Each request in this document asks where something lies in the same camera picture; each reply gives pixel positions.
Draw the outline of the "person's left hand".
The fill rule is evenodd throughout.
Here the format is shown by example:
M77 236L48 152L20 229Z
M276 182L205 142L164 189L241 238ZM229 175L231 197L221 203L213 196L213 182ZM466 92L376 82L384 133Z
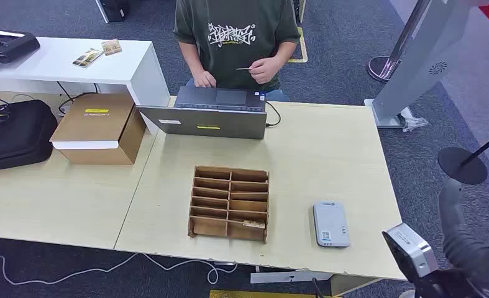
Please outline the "person's left hand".
M265 84L272 80L284 64L285 62L276 56L259 59L249 66L249 73L258 84Z

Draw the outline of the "person's right hand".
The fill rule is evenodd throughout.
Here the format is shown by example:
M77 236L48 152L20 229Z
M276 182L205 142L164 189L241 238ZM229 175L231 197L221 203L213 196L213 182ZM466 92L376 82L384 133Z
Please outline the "person's right hand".
M215 88L216 79L213 75L205 70L199 71L193 75L194 86L199 88Z

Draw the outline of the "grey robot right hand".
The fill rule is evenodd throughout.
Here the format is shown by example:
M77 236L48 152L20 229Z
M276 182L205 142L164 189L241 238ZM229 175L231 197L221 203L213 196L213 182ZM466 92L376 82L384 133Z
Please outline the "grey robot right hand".
M489 297L489 243L468 231L461 198L462 183L452 178L446 179L439 194L443 252L478 296Z

